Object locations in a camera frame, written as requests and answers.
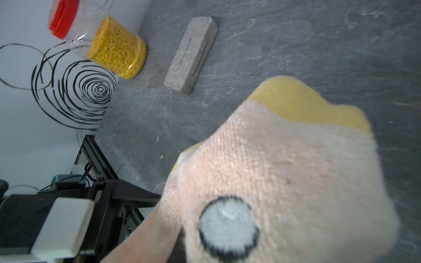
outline plastic jar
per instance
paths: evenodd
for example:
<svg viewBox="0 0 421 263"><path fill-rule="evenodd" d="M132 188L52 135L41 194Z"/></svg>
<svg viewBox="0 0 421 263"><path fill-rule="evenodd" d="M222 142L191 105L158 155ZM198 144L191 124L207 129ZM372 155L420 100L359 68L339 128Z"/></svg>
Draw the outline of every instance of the plastic jar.
<svg viewBox="0 0 421 263"><path fill-rule="evenodd" d="M146 58L145 42L116 21L96 0L55 0L48 29L70 50L115 72L136 76Z"/></svg>

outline slate surface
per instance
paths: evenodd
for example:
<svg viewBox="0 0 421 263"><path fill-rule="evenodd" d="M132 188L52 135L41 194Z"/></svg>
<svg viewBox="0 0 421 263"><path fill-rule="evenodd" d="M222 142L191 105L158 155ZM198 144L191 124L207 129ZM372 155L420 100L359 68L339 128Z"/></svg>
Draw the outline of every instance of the slate surface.
<svg viewBox="0 0 421 263"><path fill-rule="evenodd" d="M418 0L154 0L139 32L144 68L119 81L96 141L120 178L160 193L180 151L266 78L294 76L367 114L403 223L379 262L421 262L420 13ZM194 16L213 17L218 34L185 96L163 82Z"/></svg>

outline plush toy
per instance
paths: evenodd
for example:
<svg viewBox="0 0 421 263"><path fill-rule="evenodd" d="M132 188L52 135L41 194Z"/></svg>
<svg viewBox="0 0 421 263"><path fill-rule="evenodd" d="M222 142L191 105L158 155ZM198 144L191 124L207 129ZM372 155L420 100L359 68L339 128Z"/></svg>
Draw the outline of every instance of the plush toy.
<svg viewBox="0 0 421 263"><path fill-rule="evenodd" d="M181 228L190 263L362 263L391 248L399 220L364 114L274 77L180 155L103 263L164 263Z"/></svg>

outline gray whetstone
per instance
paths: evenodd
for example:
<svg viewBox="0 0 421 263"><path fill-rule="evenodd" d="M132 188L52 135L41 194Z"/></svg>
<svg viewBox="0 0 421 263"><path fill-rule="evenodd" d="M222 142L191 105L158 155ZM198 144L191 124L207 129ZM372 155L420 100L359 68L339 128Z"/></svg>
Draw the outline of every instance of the gray whetstone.
<svg viewBox="0 0 421 263"><path fill-rule="evenodd" d="M217 32L218 28L210 16L190 20L165 77L167 87L190 94Z"/></svg>

